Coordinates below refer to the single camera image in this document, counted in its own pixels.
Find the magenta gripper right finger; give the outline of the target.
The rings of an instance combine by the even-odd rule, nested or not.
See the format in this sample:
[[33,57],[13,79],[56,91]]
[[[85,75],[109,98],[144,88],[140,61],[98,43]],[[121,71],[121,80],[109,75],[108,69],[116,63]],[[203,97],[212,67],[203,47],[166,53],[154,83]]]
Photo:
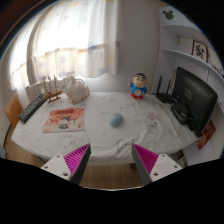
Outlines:
[[147,185],[182,169],[167,154],[157,155],[137,144],[132,144],[131,153],[143,185]]

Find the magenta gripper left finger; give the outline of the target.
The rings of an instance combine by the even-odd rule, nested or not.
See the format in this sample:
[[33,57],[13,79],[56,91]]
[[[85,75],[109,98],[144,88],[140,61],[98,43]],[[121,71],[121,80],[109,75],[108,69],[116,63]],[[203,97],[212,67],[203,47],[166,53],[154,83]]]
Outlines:
[[42,166],[42,169],[79,185],[90,155],[91,146],[86,144],[66,155],[54,156]]

